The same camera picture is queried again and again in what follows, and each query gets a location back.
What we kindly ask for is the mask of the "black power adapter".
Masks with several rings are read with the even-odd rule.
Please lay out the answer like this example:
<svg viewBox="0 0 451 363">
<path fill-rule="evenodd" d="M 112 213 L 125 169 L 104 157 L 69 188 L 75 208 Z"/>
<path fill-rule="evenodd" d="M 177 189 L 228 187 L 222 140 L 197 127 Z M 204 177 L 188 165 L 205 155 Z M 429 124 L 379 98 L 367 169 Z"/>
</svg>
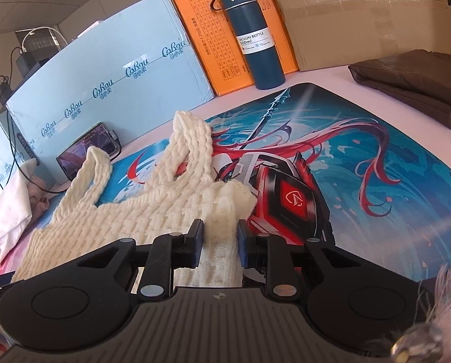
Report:
<svg viewBox="0 0 451 363">
<path fill-rule="evenodd" d="M 27 80 L 48 61 L 48 58 L 36 59 L 31 52 L 21 52 L 16 60 L 16 65 L 22 78 Z"/>
</svg>

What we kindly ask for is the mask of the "folded dark brown garment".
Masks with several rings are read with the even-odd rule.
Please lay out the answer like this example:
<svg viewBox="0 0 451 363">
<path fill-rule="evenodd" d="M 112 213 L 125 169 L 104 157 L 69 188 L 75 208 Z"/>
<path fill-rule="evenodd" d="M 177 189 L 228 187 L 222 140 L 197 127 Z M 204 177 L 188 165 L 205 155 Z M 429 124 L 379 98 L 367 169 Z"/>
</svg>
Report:
<svg viewBox="0 0 451 363">
<path fill-rule="evenodd" d="M 387 94 L 451 129 L 451 54 L 416 49 L 349 65 L 360 85 Z"/>
</svg>

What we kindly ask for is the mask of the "orange cardboard box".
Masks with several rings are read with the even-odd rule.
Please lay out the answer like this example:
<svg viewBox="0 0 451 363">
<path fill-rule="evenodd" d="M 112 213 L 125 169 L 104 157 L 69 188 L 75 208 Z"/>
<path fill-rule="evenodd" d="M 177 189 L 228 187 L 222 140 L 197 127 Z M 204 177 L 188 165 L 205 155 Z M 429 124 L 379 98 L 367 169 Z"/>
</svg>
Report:
<svg viewBox="0 0 451 363">
<path fill-rule="evenodd" d="M 252 86 L 253 77 L 224 12 L 213 11 L 212 0 L 173 1 L 215 93 L 222 96 Z M 258 0 L 258 4 L 272 33 L 284 73 L 296 72 L 295 54 L 275 0 Z"/>
</svg>

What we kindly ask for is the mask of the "cream knitted vest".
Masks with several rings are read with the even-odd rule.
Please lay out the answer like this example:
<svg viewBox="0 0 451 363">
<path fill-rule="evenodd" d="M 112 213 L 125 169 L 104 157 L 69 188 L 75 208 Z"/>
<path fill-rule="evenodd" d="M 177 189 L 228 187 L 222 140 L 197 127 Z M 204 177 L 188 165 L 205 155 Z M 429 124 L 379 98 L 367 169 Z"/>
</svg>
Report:
<svg viewBox="0 0 451 363">
<path fill-rule="evenodd" d="M 204 233 L 199 265 L 176 270 L 174 284 L 241 286 L 237 223 L 251 215 L 257 199 L 241 182 L 215 178 L 209 124 L 189 112 L 176 112 L 169 144 L 141 193 L 98 205 L 111 172 L 110 157 L 90 147 L 50 223 L 33 231 L 14 281 L 30 279 L 120 238 L 150 244 L 162 234 L 184 234 L 200 219 Z"/>
</svg>

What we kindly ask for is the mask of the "anime printed desk mat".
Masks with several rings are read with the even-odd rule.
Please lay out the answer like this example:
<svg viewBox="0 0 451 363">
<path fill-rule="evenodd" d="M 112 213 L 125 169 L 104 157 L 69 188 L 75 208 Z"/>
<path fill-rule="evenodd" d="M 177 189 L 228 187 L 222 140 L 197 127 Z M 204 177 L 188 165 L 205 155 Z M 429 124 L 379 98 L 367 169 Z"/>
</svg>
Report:
<svg viewBox="0 0 451 363">
<path fill-rule="evenodd" d="M 298 83 L 204 122 L 215 178 L 257 199 L 253 232 L 322 239 L 420 282 L 451 266 L 451 168 L 382 119 Z M 97 204 L 141 193 L 169 139 L 111 163 Z"/>
</svg>

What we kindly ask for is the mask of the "white cloth bag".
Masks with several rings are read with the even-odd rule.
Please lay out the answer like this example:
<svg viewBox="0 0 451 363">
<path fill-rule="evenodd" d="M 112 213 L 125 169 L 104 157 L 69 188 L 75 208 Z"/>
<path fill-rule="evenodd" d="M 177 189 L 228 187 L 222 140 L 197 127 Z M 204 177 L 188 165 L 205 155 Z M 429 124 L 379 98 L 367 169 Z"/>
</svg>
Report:
<svg viewBox="0 0 451 363">
<path fill-rule="evenodd" d="M 31 219 L 28 181 L 17 170 L 0 193 L 0 264 L 17 245 Z"/>
</svg>

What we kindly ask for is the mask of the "large light blue box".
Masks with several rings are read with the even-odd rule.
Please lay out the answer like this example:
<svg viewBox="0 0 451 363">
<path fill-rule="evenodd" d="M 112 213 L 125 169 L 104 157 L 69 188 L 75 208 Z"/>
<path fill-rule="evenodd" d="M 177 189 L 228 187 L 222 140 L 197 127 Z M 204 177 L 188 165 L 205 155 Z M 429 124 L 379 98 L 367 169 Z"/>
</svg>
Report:
<svg viewBox="0 0 451 363">
<path fill-rule="evenodd" d="M 142 0 L 64 47 L 12 95 L 20 133 L 61 183 L 57 157 L 97 123 L 127 144 L 214 97 L 171 0 Z"/>
</svg>

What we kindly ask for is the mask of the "brown cardboard box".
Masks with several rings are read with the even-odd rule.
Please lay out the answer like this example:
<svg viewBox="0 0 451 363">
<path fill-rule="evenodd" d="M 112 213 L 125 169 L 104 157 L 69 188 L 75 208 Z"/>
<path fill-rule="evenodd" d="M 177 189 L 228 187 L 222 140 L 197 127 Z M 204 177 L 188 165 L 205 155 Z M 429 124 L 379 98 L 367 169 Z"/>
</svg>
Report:
<svg viewBox="0 0 451 363">
<path fill-rule="evenodd" d="M 415 49 L 451 53 L 447 0 L 276 0 L 301 71 Z"/>
</svg>

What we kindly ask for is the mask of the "dark blue thermos bottle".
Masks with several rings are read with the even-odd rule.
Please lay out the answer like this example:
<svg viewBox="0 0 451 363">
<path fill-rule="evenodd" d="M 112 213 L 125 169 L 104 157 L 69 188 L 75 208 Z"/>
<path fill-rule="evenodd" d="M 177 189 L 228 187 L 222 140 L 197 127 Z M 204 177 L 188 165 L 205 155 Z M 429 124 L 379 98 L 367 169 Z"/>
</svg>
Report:
<svg viewBox="0 0 451 363">
<path fill-rule="evenodd" d="M 213 11 L 215 1 L 210 8 Z M 257 89 L 274 89 L 285 82 L 274 38 L 258 0 L 219 0 L 221 10 L 230 22 L 237 44 L 244 56 Z"/>
</svg>

